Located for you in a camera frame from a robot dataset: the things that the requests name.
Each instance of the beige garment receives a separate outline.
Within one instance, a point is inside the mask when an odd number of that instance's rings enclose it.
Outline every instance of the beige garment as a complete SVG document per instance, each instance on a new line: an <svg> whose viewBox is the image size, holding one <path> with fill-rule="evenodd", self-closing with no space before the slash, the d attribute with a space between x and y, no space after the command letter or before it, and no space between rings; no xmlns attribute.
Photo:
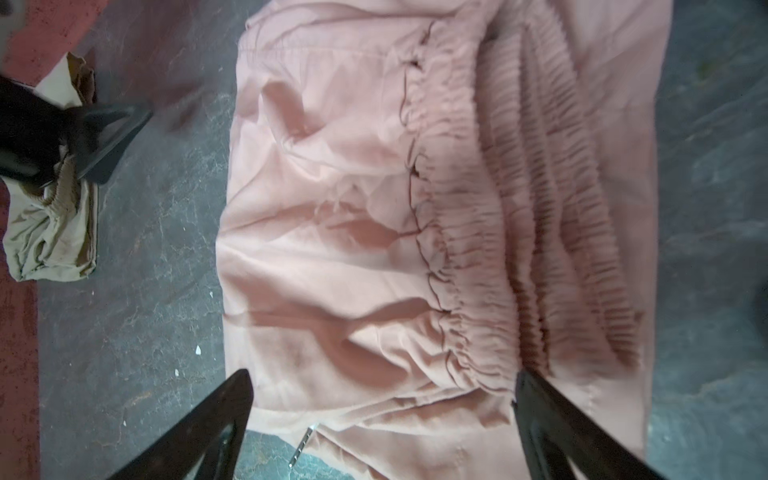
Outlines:
<svg viewBox="0 0 768 480"><path fill-rule="evenodd" d="M668 0L273 2L217 239L249 428L357 478L526 478L521 366L642 455Z"/></svg>
<svg viewBox="0 0 768 480"><path fill-rule="evenodd" d="M62 107L81 104L66 55L35 93ZM3 248L8 271L19 282L71 282L96 267L97 188L77 180L72 156L62 151L62 158L57 180L43 189L3 179L11 195Z"/></svg>

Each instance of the folded pink garment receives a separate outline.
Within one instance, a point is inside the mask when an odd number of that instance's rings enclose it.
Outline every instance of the folded pink garment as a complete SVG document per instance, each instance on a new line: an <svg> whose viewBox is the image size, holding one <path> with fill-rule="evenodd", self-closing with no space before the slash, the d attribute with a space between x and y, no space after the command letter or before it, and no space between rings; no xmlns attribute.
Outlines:
<svg viewBox="0 0 768 480"><path fill-rule="evenodd" d="M249 428L357 478L525 478L548 376L642 455L668 0L273 2L217 240Z"/></svg>

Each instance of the marbled gray surface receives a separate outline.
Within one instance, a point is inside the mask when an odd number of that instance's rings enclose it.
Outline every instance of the marbled gray surface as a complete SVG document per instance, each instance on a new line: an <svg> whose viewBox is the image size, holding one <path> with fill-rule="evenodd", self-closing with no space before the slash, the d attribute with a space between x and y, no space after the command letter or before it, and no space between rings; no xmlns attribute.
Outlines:
<svg viewBox="0 0 768 480"><path fill-rule="evenodd" d="M78 49L100 101L156 114L100 192L96 272L39 284L44 480L106 478L223 381L214 239L236 42L260 6L113 0ZM767 68L764 2L677 3L648 455L670 480L768 478ZM237 477L288 478L292 451L249 432ZM292 476L339 477L308 456Z"/></svg>

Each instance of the clothing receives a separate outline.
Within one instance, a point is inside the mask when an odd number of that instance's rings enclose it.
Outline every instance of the clothing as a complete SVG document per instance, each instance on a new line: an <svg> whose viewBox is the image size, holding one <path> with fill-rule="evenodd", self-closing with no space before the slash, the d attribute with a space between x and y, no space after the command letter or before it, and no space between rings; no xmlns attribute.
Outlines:
<svg viewBox="0 0 768 480"><path fill-rule="evenodd" d="M65 55L35 89L61 107L81 104L70 67L79 78L89 76L82 71L81 59L69 57ZM92 96L91 89L88 101ZM78 180L75 168L74 158L64 150L61 163L55 166L56 181L42 189L3 179L11 196L3 249L8 271L16 281L71 282L96 268L97 188Z"/></svg>
<svg viewBox="0 0 768 480"><path fill-rule="evenodd" d="M249 428L319 423L306 451L357 478L524 478L529 366L642 453L670 4L614 5L248 21L217 269Z"/></svg>

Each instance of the pink fabric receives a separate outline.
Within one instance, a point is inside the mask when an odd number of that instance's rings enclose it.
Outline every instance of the pink fabric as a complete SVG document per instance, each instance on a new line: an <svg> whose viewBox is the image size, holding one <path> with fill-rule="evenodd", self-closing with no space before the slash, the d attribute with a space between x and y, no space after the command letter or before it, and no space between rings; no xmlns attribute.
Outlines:
<svg viewBox="0 0 768 480"><path fill-rule="evenodd" d="M525 478L522 366L642 454L668 0L273 2L217 240L249 428L357 478Z"/></svg>

